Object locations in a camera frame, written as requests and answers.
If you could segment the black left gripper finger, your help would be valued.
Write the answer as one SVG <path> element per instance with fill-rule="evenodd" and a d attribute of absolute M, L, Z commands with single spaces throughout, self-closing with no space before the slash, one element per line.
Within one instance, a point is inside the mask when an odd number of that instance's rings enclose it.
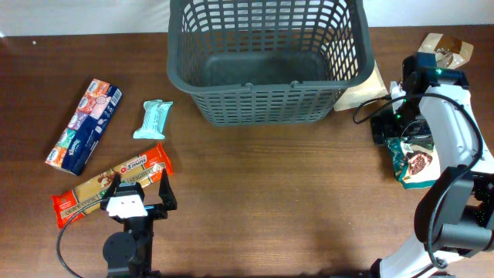
<path fill-rule="evenodd" d="M 158 192 L 167 211 L 176 210 L 178 208 L 177 199 L 171 189 L 167 171 L 163 170 L 161 172 L 160 187 Z"/>
<path fill-rule="evenodd" d="M 114 197 L 115 191 L 116 191 L 117 187 L 120 185 L 120 183 L 121 183 L 121 176 L 120 176 L 120 174 L 116 173 L 110 186 L 105 191 L 105 193 L 102 195 L 102 199 L 103 200 L 109 200 L 111 197 Z"/>

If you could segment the beige powder pouch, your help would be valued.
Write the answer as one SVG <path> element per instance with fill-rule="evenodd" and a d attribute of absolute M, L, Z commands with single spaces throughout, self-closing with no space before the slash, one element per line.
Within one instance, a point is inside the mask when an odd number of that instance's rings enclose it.
<path fill-rule="evenodd" d="M 370 77 L 358 86 L 347 89 L 340 99 L 334 104 L 335 111 L 349 110 L 358 107 L 361 103 L 384 97 L 388 94 L 387 88 L 382 80 L 377 64 Z"/>

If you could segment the green snack bag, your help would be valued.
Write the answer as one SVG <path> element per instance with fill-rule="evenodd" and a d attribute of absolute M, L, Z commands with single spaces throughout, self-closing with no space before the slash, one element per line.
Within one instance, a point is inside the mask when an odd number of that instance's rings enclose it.
<path fill-rule="evenodd" d="M 433 140 L 411 143 L 406 137 L 385 141 L 391 156 L 394 177 L 404 189 L 429 188 L 441 175 L 438 152 Z"/>

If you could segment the brown snack bag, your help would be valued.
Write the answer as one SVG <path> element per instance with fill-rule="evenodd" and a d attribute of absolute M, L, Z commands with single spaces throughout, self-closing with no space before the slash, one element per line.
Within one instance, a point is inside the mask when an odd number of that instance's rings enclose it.
<path fill-rule="evenodd" d="M 434 54 L 438 67 L 451 70 L 466 64 L 473 50 L 472 44 L 440 33 L 427 34 L 418 49 L 421 53 Z"/>

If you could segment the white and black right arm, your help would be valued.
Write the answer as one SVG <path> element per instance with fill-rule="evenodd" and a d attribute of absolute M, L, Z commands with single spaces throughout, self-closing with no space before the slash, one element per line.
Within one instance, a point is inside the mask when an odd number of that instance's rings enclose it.
<path fill-rule="evenodd" d="M 375 277 L 430 277 L 449 264 L 493 250 L 493 156 L 471 107 L 464 72 L 432 53 L 404 59 L 402 80 L 368 116 L 375 144 L 431 139 L 440 175 L 414 214 L 414 233 L 371 267 Z"/>

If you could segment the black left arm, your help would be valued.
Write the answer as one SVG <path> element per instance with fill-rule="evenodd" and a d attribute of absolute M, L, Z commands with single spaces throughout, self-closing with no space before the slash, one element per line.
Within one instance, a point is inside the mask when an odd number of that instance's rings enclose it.
<path fill-rule="evenodd" d="M 108 277 L 160 277 L 152 269 L 154 223 L 165 220 L 169 211 L 178 208 L 168 174 L 161 172 L 158 196 L 161 202 L 144 204 L 144 190 L 140 183 L 122 181 L 118 175 L 103 195 L 100 208 L 123 231 L 109 236 L 103 245 Z"/>

